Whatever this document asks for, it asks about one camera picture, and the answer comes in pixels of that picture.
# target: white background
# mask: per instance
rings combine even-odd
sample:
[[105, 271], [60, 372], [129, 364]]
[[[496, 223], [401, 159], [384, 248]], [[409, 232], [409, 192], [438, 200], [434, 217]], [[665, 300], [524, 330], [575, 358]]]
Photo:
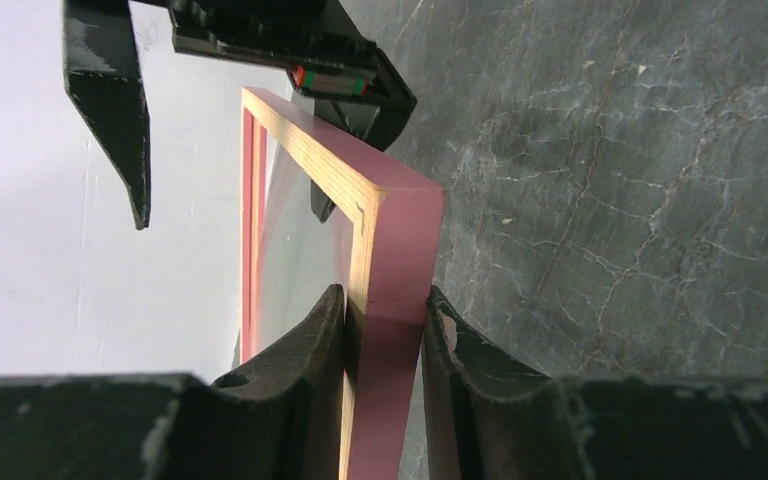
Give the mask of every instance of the white background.
[[283, 72], [172, 52], [131, 4], [151, 114], [151, 227], [64, 93], [61, 2], [0, 0], [0, 375], [231, 363], [240, 315], [240, 89]]

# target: wooden frame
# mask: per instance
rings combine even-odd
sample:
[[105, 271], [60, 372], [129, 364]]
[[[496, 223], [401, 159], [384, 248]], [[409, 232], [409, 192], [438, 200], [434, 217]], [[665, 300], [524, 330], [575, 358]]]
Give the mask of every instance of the wooden frame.
[[442, 187], [263, 89], [243, 90], [241, 360], [256, 345], [266, 132], [353, 225], [341, 479], [398, 476], [431, 287]]

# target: marble texture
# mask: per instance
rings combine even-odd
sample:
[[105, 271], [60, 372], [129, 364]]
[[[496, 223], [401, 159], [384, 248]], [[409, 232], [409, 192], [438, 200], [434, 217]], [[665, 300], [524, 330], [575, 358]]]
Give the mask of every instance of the marble texture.
[[[389, 153], [448, 190], [467, 321], [549, 375], [768, 377], [768, 2], [343, 4], [419, 99]], [[417, 389], [401, 478], [424, 448]]]

